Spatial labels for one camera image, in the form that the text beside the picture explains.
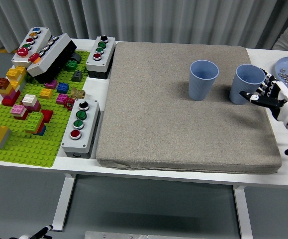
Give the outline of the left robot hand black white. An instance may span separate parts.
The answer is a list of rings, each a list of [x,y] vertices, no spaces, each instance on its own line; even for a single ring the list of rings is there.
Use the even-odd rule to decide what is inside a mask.
[[[43,227],[41,230],[36,232],[35,234],[28,236],[28,235],[22,235],[18,239],[52,239],[53,237],[50,235],[47,235],[49,231],[53,229],[52,225],[48,225]]]

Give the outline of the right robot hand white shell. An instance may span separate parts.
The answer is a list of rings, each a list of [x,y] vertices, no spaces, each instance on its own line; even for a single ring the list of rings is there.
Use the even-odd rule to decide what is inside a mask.
[[[265,81],[255,93],[240,91],[239,94],[255,105],[269,108],[272,116],[288,128],[288,88],[272,74],[265,72],[265,75]]]

